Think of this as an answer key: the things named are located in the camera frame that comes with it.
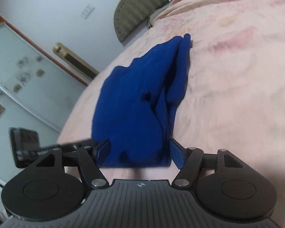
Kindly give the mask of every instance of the bed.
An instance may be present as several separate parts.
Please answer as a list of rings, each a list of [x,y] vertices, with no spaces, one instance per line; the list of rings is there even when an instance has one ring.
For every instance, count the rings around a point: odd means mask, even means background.
[[[100,73],[81,95],[59,143],[89,138],[104,80],[153,46],[190,33],[190,70],[173,137],[205,153],[226,148],[278,191],[272,219],[285,228],[285,0],[173,0],[155,25]],[[111,182],[168,179],[169,168],[101,169]],[[77,175],[76,169],[68,173]]]

